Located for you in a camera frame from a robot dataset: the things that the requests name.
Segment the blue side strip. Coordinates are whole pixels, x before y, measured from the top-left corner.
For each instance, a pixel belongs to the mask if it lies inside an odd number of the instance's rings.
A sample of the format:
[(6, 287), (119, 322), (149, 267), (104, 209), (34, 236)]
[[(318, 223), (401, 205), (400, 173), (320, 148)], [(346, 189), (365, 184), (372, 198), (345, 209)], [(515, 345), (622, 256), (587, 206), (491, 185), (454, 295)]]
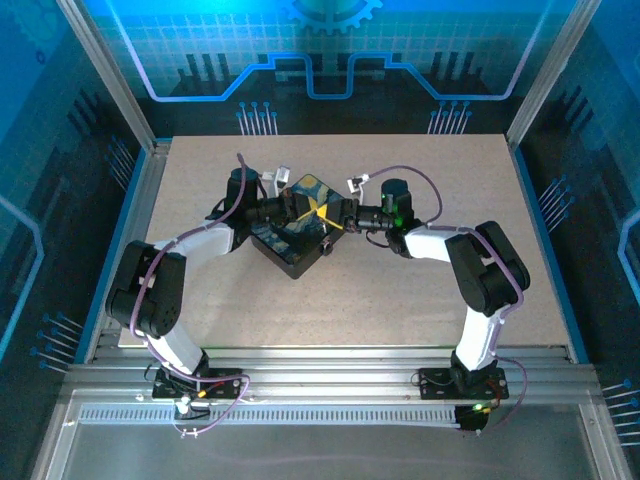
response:
[(575, 363), (589, 364), (590, 359), (588, 352), (581, 335), (574, 309), (571, 305), (569, 294), (562, 277), (561, 269), (553, 249), (549, 232), (543, 220), (542, 211), (538, 204), (538, 196), (534, 190), (534, 185), (528, 172), (526, 162), (518, 147), (510, 147), (509, 153), (514, 164), (515, 171), (518, 175), (523, 196), (534, 225), (536, 238), (547, 270), (547, 276), (555, 295), (556, 302), (563, 316), (564, 325), (568, 334), (568, 350), (570, 352), (570, 358)]

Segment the black control box green light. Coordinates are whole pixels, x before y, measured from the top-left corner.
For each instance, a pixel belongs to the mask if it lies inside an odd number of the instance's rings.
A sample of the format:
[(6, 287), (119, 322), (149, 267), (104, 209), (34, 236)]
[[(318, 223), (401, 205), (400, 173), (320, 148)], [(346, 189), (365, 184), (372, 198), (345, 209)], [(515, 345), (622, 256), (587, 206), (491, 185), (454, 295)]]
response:
[(455, 421), (465, 432), (482, 431), (489, 420), (489, 414), (481, 404), (456, 406)]

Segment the grey metal front panel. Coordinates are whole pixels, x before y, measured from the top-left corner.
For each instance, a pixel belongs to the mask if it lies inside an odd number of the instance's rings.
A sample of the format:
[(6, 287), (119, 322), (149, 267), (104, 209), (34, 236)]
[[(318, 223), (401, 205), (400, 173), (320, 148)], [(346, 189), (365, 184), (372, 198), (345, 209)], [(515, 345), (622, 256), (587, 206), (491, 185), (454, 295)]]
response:
[(92, 422), (74, 400), (28, 480), (640, 480), (604, 407), (528, 405), (481, 434), (398, 425)]

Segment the aluminium side rail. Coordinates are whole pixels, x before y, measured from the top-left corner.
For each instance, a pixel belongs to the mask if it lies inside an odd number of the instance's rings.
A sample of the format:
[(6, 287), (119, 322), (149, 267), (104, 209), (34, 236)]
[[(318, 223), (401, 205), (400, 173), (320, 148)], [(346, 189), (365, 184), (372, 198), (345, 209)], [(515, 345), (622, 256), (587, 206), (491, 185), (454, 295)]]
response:
[(76, 350), (75, 364), (89, 363), (93, 358), (108, 320), (105, 302), (125, 247), (131, 241), (146, 238), (171, 143), (171, 138), (161, 138), (153, 153), (142, 150), (139, 154)]

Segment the aluminium front rail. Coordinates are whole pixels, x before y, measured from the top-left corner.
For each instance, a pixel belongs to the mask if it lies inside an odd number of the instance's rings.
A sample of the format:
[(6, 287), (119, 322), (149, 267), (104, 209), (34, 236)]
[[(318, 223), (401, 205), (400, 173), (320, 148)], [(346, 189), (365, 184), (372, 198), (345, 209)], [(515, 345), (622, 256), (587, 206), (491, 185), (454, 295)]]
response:
[[(211, 363), (240, 368), (251, 379), (249, 393), (260, 401), (408, 403), (418, 400), (417, 371), (446, 367), (448, 348), (428, 347), (286, 347), (214, 348)], [(506, 349), (504, 368), (512, 396), (526, 393), (529, 403), (580, 403), (600, 393), (593, 366), (572, 362), (563, 347)], [(142, 392), (143, 372), (151, 358), (142, 348), (105, 347), (89, 364), (74, 365), (68, 384), (85, 389)]]

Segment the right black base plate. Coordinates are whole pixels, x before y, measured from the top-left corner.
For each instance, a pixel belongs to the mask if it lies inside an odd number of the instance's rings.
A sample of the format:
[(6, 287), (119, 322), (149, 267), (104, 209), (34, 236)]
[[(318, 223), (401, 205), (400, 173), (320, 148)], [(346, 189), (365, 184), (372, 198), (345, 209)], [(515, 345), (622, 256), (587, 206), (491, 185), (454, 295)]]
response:
[(458, 388), (451, 368), (421, 368), (417, 371), (417, 385), (422, 400), (492, 400), (510, 397), (503, 369), (494, 368), (480, 376), (472, 386)]

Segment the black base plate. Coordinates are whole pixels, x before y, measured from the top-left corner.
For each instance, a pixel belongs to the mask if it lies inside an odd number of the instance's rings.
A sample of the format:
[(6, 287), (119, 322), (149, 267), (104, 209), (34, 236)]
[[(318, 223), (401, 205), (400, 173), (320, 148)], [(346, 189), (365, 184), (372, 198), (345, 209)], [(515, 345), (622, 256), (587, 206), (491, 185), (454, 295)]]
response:
[(240, 395), (245, 384), (240, 378), (241, 369), (210, 368), (207, 374), (215, 378), (215, 381), (188, 380), (166, 368), (159, 368), (152, 381), (151, 396), (154, 400), (178, 400), (182, 397), (190, 400), (233, 400)]
[(458, 388), (451, 368), (421, 368), (417, 371), (417, 385), (422, 400), (492, 400), (510, 397), (503, 369), (494, 368), (480, 376), (472, 386)]

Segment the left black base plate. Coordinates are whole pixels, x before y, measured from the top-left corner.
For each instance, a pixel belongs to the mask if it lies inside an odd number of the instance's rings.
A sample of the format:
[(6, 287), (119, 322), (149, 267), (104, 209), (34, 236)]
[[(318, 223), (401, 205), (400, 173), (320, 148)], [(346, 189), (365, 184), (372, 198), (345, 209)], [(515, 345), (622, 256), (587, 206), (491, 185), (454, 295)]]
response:
[(245, 384), (240, 378), (241, 369), (210, 368), (207, 374), (215, 378), (215, 381), (188, 380), (166, 368), (159, 368), (152, 381), (151, 396), (154, 400), (178, 400), (182, 397), (190, 400), (233, 400), (240, 395)]

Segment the aluminium frame post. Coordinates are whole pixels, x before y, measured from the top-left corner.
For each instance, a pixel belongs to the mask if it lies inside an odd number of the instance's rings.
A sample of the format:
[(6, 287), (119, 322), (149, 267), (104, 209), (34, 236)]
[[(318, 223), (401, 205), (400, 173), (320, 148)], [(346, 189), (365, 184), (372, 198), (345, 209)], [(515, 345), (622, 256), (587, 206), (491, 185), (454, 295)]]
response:
[(116, 59), (82, 0), (56, 0), (136, 140), (147, 154), (157, 140)]
[(601, 2), (602, 0), (576, 0), (507, 130), (505, 137), (510, 150), (515, 150), (524, 139), (549, 93), (565, 70)]

